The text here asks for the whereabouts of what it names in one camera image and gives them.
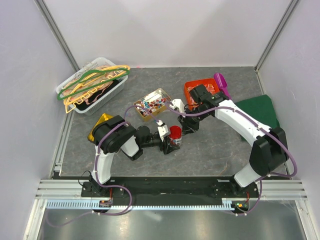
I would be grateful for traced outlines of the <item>red jar lid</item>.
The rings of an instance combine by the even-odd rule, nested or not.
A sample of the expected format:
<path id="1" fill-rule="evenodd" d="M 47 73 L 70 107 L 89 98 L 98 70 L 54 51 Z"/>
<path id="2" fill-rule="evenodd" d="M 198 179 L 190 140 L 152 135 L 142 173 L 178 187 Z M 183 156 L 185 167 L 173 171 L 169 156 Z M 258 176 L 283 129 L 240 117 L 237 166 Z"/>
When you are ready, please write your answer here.
<path id="1" fill-rule="evenodd" d="M 173 126 L 171 126 L 169 128 L 169 130 L 170 130 L 170 135 L 169 136 L 172 139 L 179 139 L 179 138 L 182 137 L 182 129 L 179 126 L 173 125 Z"/>

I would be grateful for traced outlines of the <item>clear plastic jar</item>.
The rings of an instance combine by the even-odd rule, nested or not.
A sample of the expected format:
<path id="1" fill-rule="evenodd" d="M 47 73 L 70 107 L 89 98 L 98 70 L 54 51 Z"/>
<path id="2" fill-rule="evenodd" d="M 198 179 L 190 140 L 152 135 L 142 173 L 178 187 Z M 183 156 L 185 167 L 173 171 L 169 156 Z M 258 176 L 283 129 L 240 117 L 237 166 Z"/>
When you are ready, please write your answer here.
<path id="1" fill-rule="evenodd" d="M 181 134 L 173 134 L 169 135 L 169 145 L 171 148 L 177 150 L 180 148 L 182 142 L 182 135 Z"/>

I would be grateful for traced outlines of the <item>gold square tin star candies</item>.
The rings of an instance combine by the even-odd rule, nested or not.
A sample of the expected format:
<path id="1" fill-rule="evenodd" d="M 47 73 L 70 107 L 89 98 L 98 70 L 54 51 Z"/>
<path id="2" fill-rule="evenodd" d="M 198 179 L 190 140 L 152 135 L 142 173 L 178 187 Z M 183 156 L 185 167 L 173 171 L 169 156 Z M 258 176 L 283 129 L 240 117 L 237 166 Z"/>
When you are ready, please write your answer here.
<path id="1" fill-rule="evenodd" d="M 112 115 L 110 114 L 106 114 L 103 113 L 100 118 L 98 119 L 98 121 L 95 123 L 95 125 L 93 126 L 93 128 L 91 129 L 91 131 L 89 132 L 89 135 L 87 136 L 87 139 L 89 142 L 93 143 L 94 142 L 94 136 L 93 136 L 93 131 L 95 129 L 95 127 L 97 127 L 99 124 L 104 123 L 106 121 L 108 121 L 109 119 L 113 118 Z"/>

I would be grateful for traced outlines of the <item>gold tin lollipops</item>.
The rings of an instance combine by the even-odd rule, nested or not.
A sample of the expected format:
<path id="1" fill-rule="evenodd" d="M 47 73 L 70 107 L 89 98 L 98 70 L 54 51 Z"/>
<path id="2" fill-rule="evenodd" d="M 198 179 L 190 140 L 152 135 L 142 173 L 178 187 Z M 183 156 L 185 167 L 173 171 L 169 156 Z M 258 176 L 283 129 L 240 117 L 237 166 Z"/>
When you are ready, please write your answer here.
<path id="1" fill-rule="evenodd" d="M 134 105 L 138 106 L 136 111 L 144 122 L 166 110 L 166 103 L 170 102 L 171 97 L 162 89 L 158 88 L 144 97 L 140 98 Z"/>

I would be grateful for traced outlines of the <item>purple plastic scoop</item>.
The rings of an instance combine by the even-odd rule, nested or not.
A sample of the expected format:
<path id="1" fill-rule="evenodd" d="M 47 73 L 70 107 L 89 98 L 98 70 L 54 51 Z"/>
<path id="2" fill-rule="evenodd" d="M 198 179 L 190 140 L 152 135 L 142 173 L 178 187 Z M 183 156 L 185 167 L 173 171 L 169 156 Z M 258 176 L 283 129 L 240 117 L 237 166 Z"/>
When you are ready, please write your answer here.
<path id="1" fill-rule="evenodd" d="M 225 77 L 221 73 L 217 72 L 213 75 L 213 79 L 215 80 L 219 90 L 222 91 L 229 99 L 232 99 L 228 91 L 228 84 Z"/>

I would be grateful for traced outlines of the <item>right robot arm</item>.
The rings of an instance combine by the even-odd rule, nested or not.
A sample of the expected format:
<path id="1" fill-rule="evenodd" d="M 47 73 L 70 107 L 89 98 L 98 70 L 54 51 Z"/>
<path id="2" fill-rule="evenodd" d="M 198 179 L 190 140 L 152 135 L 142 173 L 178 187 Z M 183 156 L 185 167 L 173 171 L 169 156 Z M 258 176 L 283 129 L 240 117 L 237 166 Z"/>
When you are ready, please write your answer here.
<path id="1" fill-rule="evenodd" d="M 233 196 L 242 196 L 248 185 L 271 174 L 288 160 L 287 139 L 282 128 L 271 128 L 258 122 L 222 91 L 211 94 L 203 84 L 194 87 L 190 95 L 196 104 L 193 109 L 187 109 L 181 99 L 174 99 L 169 105 L 179 111 L 178 120 L 184 135 L 196 132 L 200 121 L 212 116 L 229 125 L 251 146 L 248 164 L 233 176 L 229 184 Z"/>

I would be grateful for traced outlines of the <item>orange box of lollipops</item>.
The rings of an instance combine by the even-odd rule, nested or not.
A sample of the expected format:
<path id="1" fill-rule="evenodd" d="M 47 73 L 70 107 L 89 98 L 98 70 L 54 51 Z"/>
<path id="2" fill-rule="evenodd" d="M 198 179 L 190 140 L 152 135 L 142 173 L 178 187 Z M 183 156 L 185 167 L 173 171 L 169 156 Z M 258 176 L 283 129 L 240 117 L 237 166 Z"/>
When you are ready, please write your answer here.
<path id="1" fill-rule="evenodd" d="M 193 80 L 193 81 L 188 81 L 184 84 L 184 95 L 188 104 L 188 108 L 192 110 L 194 107 L 196 107 L 196 102 L 190 95 L 190 91 L 199 86 L 199 85 L 204 85 L 206 90 L 210 92 L 211 94 L 216 94 L 220 91 L 218 88 L 218 85 L 216 81 L 213 78 L 205 78 L 205 79 L 198 79 L 198 80 Z"/>

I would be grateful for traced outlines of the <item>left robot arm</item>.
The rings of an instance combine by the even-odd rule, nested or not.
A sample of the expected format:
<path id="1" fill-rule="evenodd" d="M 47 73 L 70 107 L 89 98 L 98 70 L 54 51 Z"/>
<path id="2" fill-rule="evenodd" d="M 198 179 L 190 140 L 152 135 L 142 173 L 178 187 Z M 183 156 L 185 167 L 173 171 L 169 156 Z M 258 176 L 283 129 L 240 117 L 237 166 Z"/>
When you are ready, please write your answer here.
<path id="1" fill-rule="evenodd" d="M 91 174 L 95 180 L 92 185 L 95 194 L 104 197 L 109 193 L 111 166 L 115 154 L 119 151 L 135 161 L 143 154 L 144 148 L 158 147 L 165 155 L 180 148 L 170 137 L 168 126 L 162 121 L 157 124 L 157 131 L 151 133 L 149 127 L 142 125 L 134 128 L 119 115 L 103 113 L 100 116 L 87 137 L 89 142 L 95 145 L 95 160 Z"/>

